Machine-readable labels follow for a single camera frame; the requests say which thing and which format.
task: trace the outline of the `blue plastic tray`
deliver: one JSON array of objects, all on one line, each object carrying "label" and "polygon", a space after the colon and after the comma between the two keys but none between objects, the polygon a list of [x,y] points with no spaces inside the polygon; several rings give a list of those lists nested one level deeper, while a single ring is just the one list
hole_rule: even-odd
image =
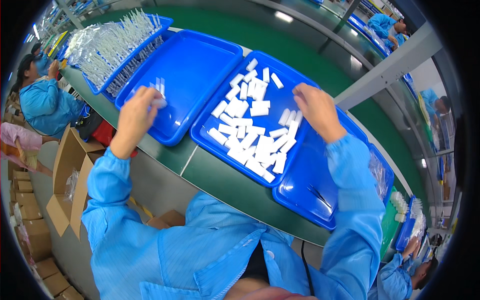
[{"label": "blue plastic tray", "polygon": [[[156,15],[153,15],[153,14],[150,14],[150,13],[146,13],[146,15],[150,19],[150,21],[152,21],[152,24],[154,24],[154,26],[155,26],[155,23],[153,22],[153,18],[156,18]],[[112,83],[113,79],[115,79],[115,77],[117,77],[117,75],[121,72],[121,70],[123,70],[123,68],[132,60],[132,58],[135,57],[135,55],[137,55],[148,44],[150,44],[157,36],[161,35],[164,31],[166,31],[168,29],[168,27],[170,27],[170,25],[172,25],[172,23],[173,23],[173,19],[170,19],[170,18],[167,18],[167,17],[158,16],[158,20],[160,21],[160,24],[162,25],[162,28],[160,28],[160,30],[158,30],[157,32],[152,34],[146,41],[141,43],[140,46],[138,46],[132,53],[130,53],[130,55],[127,56],[127,58],[123,60],[123,62],[120,64],[120,66],[118,66],[116,68],[116,70],[105,81],[105,83],[103,84],[103,86],[99,90],[88,79],[87,75],[84,72],[82,72],[82,75],[83,75],[85,81],[87,82],[88,87],[90,87],[90,90],[92,90],[92,93],[94,95],[98,95],[101,92],[105,92],[107,90],[107,87],[110,85],[110,83]]]},{"label": "blue plastic tray", "polygon": [[402,229],[400,229],[400,233],[398,234],[398,238],[396,239],[395,249],[397,249],[398,251],[403,252],[403,250],[405,250],[405,247],[410,240],[413,226],[415,225],[415,219],[410,219],[410,210],[412,208],[413,200],[415,198],[415,195],[410,198],[410,203],[408,204],[407,220],[403,223]]},{"label": "blue plastic tray", "polygon": [[148,133],[167,146],[176,145],[205,102],[242,59],[240,46],[191,30],[174,34],[138,68],[120,91],[120,109],[139,86],[165,79],[167,107],[158,111]]},{"label": "blue plastic tray", "polygon": [[[293,146],[292,149],[287,154],[287,161],[285,163],[284,173],[276,175],[276,178],[271,182],[268,183],[265,179],[258,176],[244,165],[240,164],[238,161],[234,160],[233,158],[227,156],[228,149],[225,146],[221,146],[217,141],[215,141],[210,135],[207,134],[207,130],[215,127],[218,128],[219,123],[223,123],[220,119],[213,117],[210,113],[212,110],[220,103],[221,100],[225,99],[225,95],[229,92],[230,85],[229,82],[235,77],[238,73],[247,74],[248,71],[245,67],[248,63],[256,58],[258,60],[258,65],[255,68],[257,73],[259,74],[259,78],[262,78],[262,69],[265,67],[270,68],[270,74],[276,73],[279,79],[282,81],[284,88],[278,89],[273,82],[270,81],[268,85],[267,92],[265,94],[264,100],[271,100],[271,108],[269,111],[268,116],[261,116],[261,117],[254,117],[253,118],[253,125],[265,127],[266,132],[282,128],[278,124],[278,120],[282,115],[284,109],[289,108],[290,110],[298,110],[297,104],[293,100],[292,89],[299,83],[305,82],[307,84],[318,86],[315,82],[310,80],[309,78],[305,77],[295,69],[289,67],[288,65],[284,64],[283,62],[261,52],[261,51],[252,51],[250,54],[235,68],[235,70],[230,73],[230,75],[226,78],[226,80],[221,84],[215,94],[212,96],[208,104],[202,110],[198,118],[193,123],[192,128],[190,129],[190,136],[192,139],[200,145],[200,147],[206,149],[213,155],[217,156],[221,160],[225,161],[229,165],[233,166],[235,169],[239,170],[240,172],[244,173],[245,175],[249,176],[253,180],[257,181],[258,183],[273,188],[277,186],[283,179],[285,173],[288,171],[291,162],[293,161],[295,154],[298,152],[303,138],[305,137],[310,125],[304,119],[297,131],[297,135],[295,139],[297,143]],[[249,97],[247,102],[252,107],[252,99]],[[247,110],[244,118],[250,118],[250,111]],[[257,145],[258,138],[255,140],[253,145]],[[274,166],[270,166],[268,171],[272,173],[272,169]]]}]

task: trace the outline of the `cardboard box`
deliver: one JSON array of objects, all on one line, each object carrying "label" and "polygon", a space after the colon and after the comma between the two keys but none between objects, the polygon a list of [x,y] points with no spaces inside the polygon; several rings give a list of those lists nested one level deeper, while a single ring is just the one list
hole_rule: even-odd
[{"label": "cardboard box", "polygon": [[28,172],[13,170],[13,177],[16,178],[17,181],[30,181]]},{"label": "cardboard box", "polygon": [[40,262],[49,258],[52,252],[52,241],[45,220],[25,221],[24,226],[30,242],[28,249],[33,260]]},{"label": "cardboard box", "polygon": [[65,299],[65,300],[84,300],[82,295],[80,295],[80,293],[77,292],[77,290],[72,286],[64,290],[61,293],[61,296],[62,296],[62,299]]},{"label": "cardboard box", "polygon": [[46,260],[36,263],[35,265],[36,265],[36,272],[42,279],[45,279],[47,277],[54,275],[55,273],[60,272],[57,265],[53,261],[53,258],[47,258]]},{"label": "cardboard box", "polygon": [[68,283],[60,272],[47,277],[43,280],[43,283],[45,283],[45,286],[54,297],[58,296],[70,286],[70,283]]},{"label": "cardboard box", "polygon": [[[53,193],[47,212],[60,236],[68,224],[80,239],[81,217],[86,204],[86,179],[93,163],[103,155],[104,146],[97,141],[85,143],[75,128],[63,133],[53,166]],[[80,171],[72,203],[63,201],[68,177],[73,169]]]}]

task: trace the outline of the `white plastic part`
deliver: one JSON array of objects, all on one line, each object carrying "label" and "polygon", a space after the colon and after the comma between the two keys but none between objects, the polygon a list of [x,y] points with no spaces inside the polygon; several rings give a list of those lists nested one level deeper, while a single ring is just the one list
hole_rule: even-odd
[{"label": "white plastic part", "polygon": [[287,122],[285,123],[285,126],[290,127],[290,122],[295,120],[295,117],[297,116],[297,112],[292,110],[290,114],[288,115]]},{"label": "white plastic part", "polygon": [[240,145],[242,146],[243,149],[248,149],[253,144],[253,142],[255,142],[257,137],[258,137],[258,134],[256,134],[255,132],[251,132],[247,134],[247,136],[243,139],[243,141],[241,141]]},{"label": "white plastic part", "polygon": [[248,66],[245,68],[248,72],[251,72],[253,71],[253,69],[255,69],[255,67],[257,66],[258,64],[258,61],[257,59],[253,59],[249,64]]},{"label": "white plastic part", "polygon": [[240,100],[247,100],[248,84],[245,82],[241,83],[240,87]]},{"label": "white plastic part", "polygon": [[266,172],[265,168],[262,167],[260,163],[255,161],[254,159],[249,159],[245,166],[252,170],[258,176],[263,176]]},{"label": "white plastic part", "polygon": [[247,126],[247,129],[245,130],[245,132],[247,132],[247,133],[255,132],[256,134],[264,135],[265,134],[265,127]]},{"label": "white plastic part", "polygon": [[263,69],[263,73],[264,73],[264,81],[266,83],[269,83],[270,82],[270,70],[268,69],[268,67]]},{"label": "white plastic part", "polygon": [[249,83],[250,80],[252,80],[253,77],[257,77],[258,73],[257,73],[257,70],[253,70],[251,72],[248,72],[247,75],[245,75],[243,77],[243,80],[246,82],[246,83]]},{"label": "white plastic part", "polygon": [[234,134],[235,136],[237,136],[238,129],[235,128],[235,127],[232,127],[232,126],[225,125],[225,124],[219,124],[218,125],[218,131],[221,132],[221,133],[226,133],[228,135]]},{"label": "white plastic part", "polygon": [[272,73],[271,77],[275,85],[278,87],[278,89],[283,88],[283,83],[280,81],[280,79],[275,73]]},{"label": "white plastic part", "polygon": [[277,129],[277,130],[272,130],[271,132],[268,133],[268,135],[270,135],[271,137],[276,139],[277,137],[282,136],[282,135],[287,134],[287,133],[288,133],[288,129],[283,127],[283,128]]},{"label": "white plastic part", "polygon": [[295,121],[292,121],[290,123],[290,128],[288,129],[288,138],[293,140],[295,138],[295,135],[297,134],[297,130],[299,128],[299,124]]},{"label": "white plastic part", "polygon": [[253,97],[253,94],[255,93],[255,82],[250,81],[248,83],[248,89],[247,89],[247,97]]},{"label": "white plastic part", "polygon": [[238,73],[233,79],[230,81],[230,87],[234,87],[240,83],[243,79],[243,74]]},{"label": "white plastic part", "polygon": [[273,142],[270,152],[277,152],[281,146],[283,146],[288,141],[288,135],[284,134],[279,137],[276,141]]},{"label": "white plastic part", "polygon": [[243,101],[242,104],[240,104],[237,108],[237,113],[235,114],[235,117],[237,118],[243,118],[243,115],[247,112],[248,108],[250,105],[248,105],[247,101]]},{"label": "white plastic part", "polygon": [[287,154],[278,153],[276,156],[275,166],[273,167],[273,172],[275,174],[283,174],[283,168],[285,167],[285,161],[287,160]]},{"label": "white plastic part", "polygon": [[239,139],[244,139],[245,138],[245,131],[247,127],[246,126],[239,126],[239,130],[237,132],[237,138]]},{"label": "white plastic part", "polygon": [[220,103],[212,111],[211,115],[214,116],[215,118],[220,117],[220,115],[225,110],[225,108],[227,108],[227,105],[228,105],[228,103],[225,100],[220,101]]},{"label": "white plastic part", "polygon": [[225,95],[225,98],[227,98],[229,101],[232,100],[233,97],[235,97],[239,92],[241,88],[237,85],[233,86],[233,88]]},{"label": "white plastic part", "polygon": [[295,143],[297,142],[297,140],[295,139],[289,139],[285,145],[283,145],[281,148],[280,148],[280,152],[281,153],[287,153],[292,147],[293,145],[295,145]]},{"label": "white plastic part", "polygon": [[298,110],[297,111],[297,116],[295,117],[295,122],[297,122],[299,124],[299,127],[300,127],[300,124],[301,124],[302,120],[303,120],[303,114],[302,114],[301,110]]},{"label": "white plastic part", "polygon": [[270,108],[270,100],[252,101],[252,108]]},{"label": "white plastic part", "polygon": [[235,126],[252,126],[253,125],[253,119],[234,118],[233,123],[235,124]]},{"label": "white plastic part", "polygon": [[229,117],[226,113],[223,113],[220,115],[220,120],[222,120],[223,122],[225,122],[226,124],[232,127],[237,127],[234,120],[231,117]]},{"label": "white plastic part", "polygon": [[251,108],[251,117],[268,116],[268,108]]},{"label": "white plastic part", "polygon": [[262,175],[263,179],[265,179],[268,183],[272,183],[275,180],[275,175],[270,173],[269,171],[265,170],[265,173]]},{"label": "white plastic part", "polygon": [[283,111],[282,116],[280,117],[280,120],[278,120],[278,124],[285,126],[289,115],[290,115],[290,109],[286,108]]},{"label": "white plastic part", "polygon": [[225,142],[228,140],[228,138],[226,136],[224,136],[223,134],[221,134],[217,129],[215,128],[211,128],[209,131],[208,131],[208,135],[210,135],[211,137],[213,137],[219,144],[223,145],[225,144]]}]

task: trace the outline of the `clear plastic bag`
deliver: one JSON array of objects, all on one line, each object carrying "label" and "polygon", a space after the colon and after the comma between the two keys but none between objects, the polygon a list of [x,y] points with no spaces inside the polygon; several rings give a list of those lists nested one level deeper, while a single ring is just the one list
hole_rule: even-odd
[{"label": "clear plastic bag", "polygon": [[387,195],[386,170],[373,151],[370,151],[370,164],[368,167],[375,180],[377,180],[375,187],[378,196],[383,201]]},{"label": "clear plastic bag", "polygon": [[65,187],[65,198],[64,201],[73,201],[73,196],[75,195],[75,187],[77,186],[78,175],[80,174],[75,168],[73,168],[72,174],[67,178],[67,184]]}]

